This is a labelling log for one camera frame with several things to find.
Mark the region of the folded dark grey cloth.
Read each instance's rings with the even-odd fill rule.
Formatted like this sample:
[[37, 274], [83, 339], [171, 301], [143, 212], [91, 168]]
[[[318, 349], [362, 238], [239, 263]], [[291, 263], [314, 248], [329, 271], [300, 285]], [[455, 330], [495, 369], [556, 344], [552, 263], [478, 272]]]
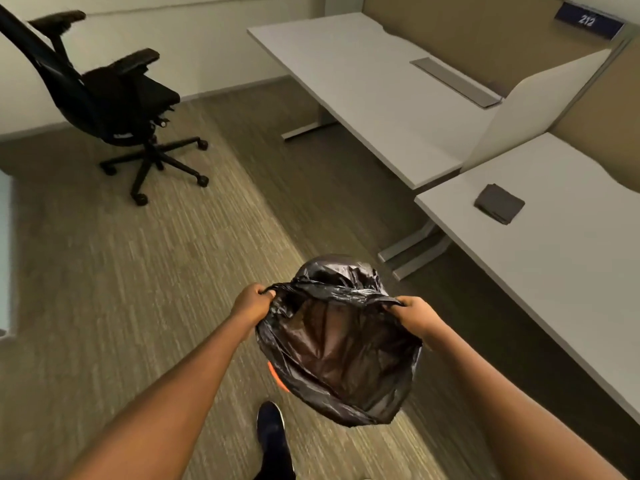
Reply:
[[502, 225], [510, 224], [525, 202], [497, 184], [488, 184], [474, 202], [476, 209]]

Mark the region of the person's left hand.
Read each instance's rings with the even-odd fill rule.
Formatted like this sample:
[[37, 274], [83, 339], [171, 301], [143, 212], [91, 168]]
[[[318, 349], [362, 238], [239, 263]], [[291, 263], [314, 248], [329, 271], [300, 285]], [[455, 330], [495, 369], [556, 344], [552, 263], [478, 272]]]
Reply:
[[236, 297], [230, 311], [229, 320], [244, 331], [251, 331], [268, 314], [276, 291], [266, 286], [252, 283]]

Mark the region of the orange bin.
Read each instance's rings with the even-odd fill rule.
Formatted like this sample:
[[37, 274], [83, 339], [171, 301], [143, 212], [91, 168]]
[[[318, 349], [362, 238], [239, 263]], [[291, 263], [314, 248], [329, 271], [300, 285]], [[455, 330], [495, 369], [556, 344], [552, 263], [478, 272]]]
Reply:
[[271, 362], [268, 362], [268, 370], [271, 374], [271, 376], [273, 377], [274, 381], [276, 382], [277, 386], [282, 389], [284, 392], [286, 393], [290, 393], [289, 389], [286, 387], [286, 385], [282, 382], [282, 380], [280, 379], [277, 371], [275, 370], [274, 366], [272, 365]]

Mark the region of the white desk with grey tray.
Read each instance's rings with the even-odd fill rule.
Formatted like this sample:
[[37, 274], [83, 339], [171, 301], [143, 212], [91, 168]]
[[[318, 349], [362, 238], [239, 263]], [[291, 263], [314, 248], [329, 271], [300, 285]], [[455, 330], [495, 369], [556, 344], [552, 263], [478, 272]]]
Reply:
[[412, 190], [459, 170], [500, 108], [483, 109], [414, 66], [427, 51], [363, 13], [247, 31]]

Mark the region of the black office chair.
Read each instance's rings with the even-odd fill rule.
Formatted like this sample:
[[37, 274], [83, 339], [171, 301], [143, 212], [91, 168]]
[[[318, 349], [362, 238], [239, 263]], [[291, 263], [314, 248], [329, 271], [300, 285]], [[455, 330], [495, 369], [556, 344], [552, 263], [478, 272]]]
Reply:
[[146, 76], [149, 65], [159, 60], [159, 53], [144, 48], [106, 66], [80, 73], [73, 66], [62, 37], [86, 14], [69, 10], [42, 16], [27, 23], [0, 5], [0, 32], [23, 53], [43, 80], [52, 101], [64, 118], [87, 135], [111, 146], [141, 149], [101, 161], [99, 167], [114, 176], [117, 165], [140, 161], [130, 196], [137, 206], [148, 204], [141, 192], [149, 171], [164, 171], [169, 165], [195, 177], [200, 187], [209, 178], [172, 158], [168, 152], [197, 145], [201, 151], [209, 143], [201, 137], [159, 144], [156, 129], [169, 122], [163, 115], [180, 104], [180, 95]]

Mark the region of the person's dark shoe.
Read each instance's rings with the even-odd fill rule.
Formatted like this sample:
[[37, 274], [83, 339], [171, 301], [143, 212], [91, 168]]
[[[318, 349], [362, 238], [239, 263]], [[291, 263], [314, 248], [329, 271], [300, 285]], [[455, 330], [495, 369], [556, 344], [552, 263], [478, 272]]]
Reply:
[[282, 412], [276, 403], [265, 401], [260, 405], [256, 431], [262, 462], [253, 480], [296, 480]]

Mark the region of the black plastic trash bag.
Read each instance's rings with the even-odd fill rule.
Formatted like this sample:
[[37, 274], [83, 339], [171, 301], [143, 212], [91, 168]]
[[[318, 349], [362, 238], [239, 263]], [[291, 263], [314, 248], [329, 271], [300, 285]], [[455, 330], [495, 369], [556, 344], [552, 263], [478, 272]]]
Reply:
[[412, 390], [422, 341], [370, 264], [316, 257], [276, 291], [257, 343], [290, 393], [348, 428], [390, 424]]

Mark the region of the person's right hand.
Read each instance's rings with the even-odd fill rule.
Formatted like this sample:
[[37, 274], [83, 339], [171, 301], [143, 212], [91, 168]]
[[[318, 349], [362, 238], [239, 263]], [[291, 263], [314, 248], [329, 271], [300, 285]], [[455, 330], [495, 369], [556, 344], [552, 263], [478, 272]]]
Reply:
[[414, 336], [420, 338], [424, 342], [430, 342], [442, 336], [449, 329], [448, 325], [440, 318], [440, 316], [432, 309], [432, 307], [416, 296], [399, 296], [399, 297], [415, 297], [415, 318], [412, 322], [400, 322], [405, 329]]

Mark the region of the white desk divider panel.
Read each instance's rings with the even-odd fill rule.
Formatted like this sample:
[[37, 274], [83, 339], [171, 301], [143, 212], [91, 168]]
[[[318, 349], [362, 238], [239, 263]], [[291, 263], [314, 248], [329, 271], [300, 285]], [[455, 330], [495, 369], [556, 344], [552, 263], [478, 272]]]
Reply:
[[521, 81], [500, 105], [460, 172], [544, 134], [610, 54], [606, 48]]

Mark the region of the beige partition panel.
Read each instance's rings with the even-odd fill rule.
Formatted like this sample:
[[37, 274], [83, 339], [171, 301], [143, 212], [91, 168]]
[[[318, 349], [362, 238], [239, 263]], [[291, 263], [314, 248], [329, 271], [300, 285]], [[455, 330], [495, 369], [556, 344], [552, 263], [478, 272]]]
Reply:
[[555, 19], [562, 0], [364, 0], [364, 14], [494, 92], [610, 48]]

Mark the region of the person's right forearm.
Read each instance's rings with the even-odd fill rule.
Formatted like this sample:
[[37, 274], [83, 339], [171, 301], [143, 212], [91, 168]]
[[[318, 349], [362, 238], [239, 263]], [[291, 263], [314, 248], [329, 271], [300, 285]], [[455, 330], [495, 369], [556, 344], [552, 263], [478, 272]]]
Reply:
[[627, 480], [443, 321], [430, 323], [424, 339], [459, 380], [505, 479]]

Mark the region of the person's left forearm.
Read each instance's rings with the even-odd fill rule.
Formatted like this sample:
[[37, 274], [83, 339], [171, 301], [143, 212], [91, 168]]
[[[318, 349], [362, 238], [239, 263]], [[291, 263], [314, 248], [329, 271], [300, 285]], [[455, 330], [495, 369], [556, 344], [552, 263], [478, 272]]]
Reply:
[[257, 322], [230, 315], [117, 414], [65, 480], [180, 480], [229, 364]]

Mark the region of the blue wall sign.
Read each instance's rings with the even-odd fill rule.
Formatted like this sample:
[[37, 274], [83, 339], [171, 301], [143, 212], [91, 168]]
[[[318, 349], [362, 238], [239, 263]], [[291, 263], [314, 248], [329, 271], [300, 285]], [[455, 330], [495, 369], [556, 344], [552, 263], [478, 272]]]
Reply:
[[608, 41], [615, 39], [625, 26], [625, 22], [617, 18], [567, 1], [562, 3], [554, 19]]

